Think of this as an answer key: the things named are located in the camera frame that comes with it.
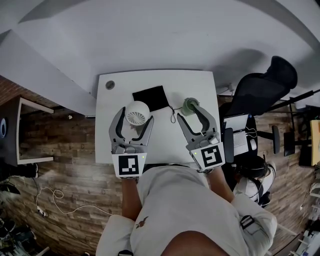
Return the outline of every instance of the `brick wall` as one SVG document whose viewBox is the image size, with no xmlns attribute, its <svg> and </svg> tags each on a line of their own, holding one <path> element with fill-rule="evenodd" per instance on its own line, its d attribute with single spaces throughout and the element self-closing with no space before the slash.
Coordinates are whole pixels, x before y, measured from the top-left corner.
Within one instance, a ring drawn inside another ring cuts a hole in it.
<svg viewBox="0 0 320 256">
<path fill-rule="evenodd" d="M 20 95 L 22 98 L 48 108 L 59 106 L 39 94 L 34 93 L 0 75 L 0 105 Z"/>
</svg>

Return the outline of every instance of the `wall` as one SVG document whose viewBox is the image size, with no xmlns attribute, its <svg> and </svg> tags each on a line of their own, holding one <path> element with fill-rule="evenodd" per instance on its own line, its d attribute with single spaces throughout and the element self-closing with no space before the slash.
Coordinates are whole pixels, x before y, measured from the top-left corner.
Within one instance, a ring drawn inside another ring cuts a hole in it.
<svg viewBox="0 0 320 256">
<path fill-rule="evenodd" d="M 43 0 L 2 0 L 0 2 L 0 34 L 14 29 L 19 21 Z"/>
<path fill-rule="evenodd" d="M 320 87 L 313 0 L 33 0 L 24 15 L 13 2 L 5 8 L 20 20 L 4 20 L 2 31 L 94 97 L 99 74 L 145 69 L 213 71 L 219 92 L 265 72 L 273 55 L 297 67 L 292 95 Z"/>
<path fill-rule="evenodd" d="M 6 103 L 7 101 L 13 99 L 16 96 L 21 96 L 29 101 L 38 103 L 47 108 L 53 108 L 59 106 L 58 104 L 48 100 L 33 91 L 30 91 L 22 86 L 6 79 L 0 75 L 0 105 Z"/>
<path fill-rule="evenodd" d="M 0 74 L 67 109 L 95 115 L 96 100 L 10 32 L 0 44 Z"/>
</svg>

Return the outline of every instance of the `computer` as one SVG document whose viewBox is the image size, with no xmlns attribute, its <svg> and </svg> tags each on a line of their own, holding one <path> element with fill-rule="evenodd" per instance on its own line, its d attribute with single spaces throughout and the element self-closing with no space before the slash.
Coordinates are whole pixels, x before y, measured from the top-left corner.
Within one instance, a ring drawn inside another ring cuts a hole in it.
<svg viewBox="0 0 320 256">
<path fill-rule="evenodd" d="M 234 156 L 249 151 L 247 135 L 245 131 L 247 120 L 248 114 L 228 116 L 223 119 L 224 129 L 232 128 L 233 130 Z"/>
</svg>

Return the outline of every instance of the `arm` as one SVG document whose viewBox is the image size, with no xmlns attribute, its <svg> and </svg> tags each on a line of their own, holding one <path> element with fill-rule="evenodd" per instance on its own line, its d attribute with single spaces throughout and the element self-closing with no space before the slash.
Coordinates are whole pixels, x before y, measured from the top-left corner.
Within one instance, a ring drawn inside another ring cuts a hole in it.
<svg viewBox="0 0 320 256">
<path fill-rule="evenodd" d="M 276 234 L 276 217 L 260 207 L 245 194 L 236 195 L 231 204 L 237 210 L 240 220 L 246 215 L 250 215 L 254 219 L 254 223 L 249 227 L 246 229 L 241 228 L 249 255 L 265 255 L 273 244 L 274 236 Z"/>
<path fill-rule="evenodd" d="M 222 168 L 220 166 L 215 168 L 208 175 L 208 178 L 211 185 L 211 191 L 231 203 L 235 196 L 226 182 Z"/>
<path fill-rule="evenodd" d="M 123 179 L 122 216 L 115 214 L 109 218 L 96 248 L 97 256 L 117 256 L 121 251 L 132 251 L 130 236 L 141 209 L 136 181 Z"/>
<path fill-rule="evenodd" d="M 231 203 L 239 214 L 239 220 L 250 215 L 254 223 L 246 229 L 241 228 L 243 239 L 247 244 L 250 256 L 265 255 L 273 243 L 277 230 L 277 219 L 270 212 L 261 208 L 245 194 L 234 196 L 228 186 L 225 175 L 218 167 L 208 175 L 211 190 Z"/>
<path fill-rule="evenodd" d="M 142 205 L 139 198 L 136 181 L 134 179 L 123 179 L 122 216 L 135 222 L 141 209 Z"/>
</svg>

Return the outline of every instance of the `wooden floor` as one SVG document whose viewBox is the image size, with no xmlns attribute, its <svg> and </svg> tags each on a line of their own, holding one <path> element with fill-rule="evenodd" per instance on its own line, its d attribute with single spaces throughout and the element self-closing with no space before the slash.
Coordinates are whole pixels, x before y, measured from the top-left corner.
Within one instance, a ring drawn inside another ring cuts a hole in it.
<svg viewBox="0 0 320 256">
<path fill-rule="evenodd" d="M 219 103 L 228 98 L 218 98 Z M 276 178 L 271 188 L 271 203 L 267 210 L 272 212 L 280 224 L 294 232 L 304 228 L 311 199 L 305 198 L 313 181 L 313 169 L 300 167 L 299 148 L 296 154 L 283 155 L 283 132 L 290 130 L 287 114 L 266 113 L 256 118 L 257 129 L 270 131 L 277 125 L 281 134 L 281 152 L 273 154 L 271 141 L 258 139 L 259 155 L 265 154 L 267 161 L 276 165 Z M 62 190 L 64 198 L 55 201 L 62 211 L 70 212 L 83 205 L 96 205 L 107 212 L 121 213 L 121 181 L 112 165 L 95 163 L 95 120 L 68 109 L 56 110 L 54 114 L 37 113 L 21 120 L 24 134 L 21 151 L 54 156 L 54 161 L 39 163 L 39 178 L 35 181 L 39 189 L 49 187 Z M 37 212 L 35 196 L 37 186 L 31 178 L 10 180 L 21 192 L 15 195 L 0 193 L 9 216 L 18 223 L 27 223 L 34 231 L 38 243 L 59 255 L 95 254 L 100 235 L 108 221 L 108 215 L 93 208 L 82 208 L 64 215 L 53 204 L 52 193 L 44 189 L 38 205 L 49 213 L 42 218 Z M 277 252 L 292 237 L 277 231 L 270 251 Z"/>
</svg>

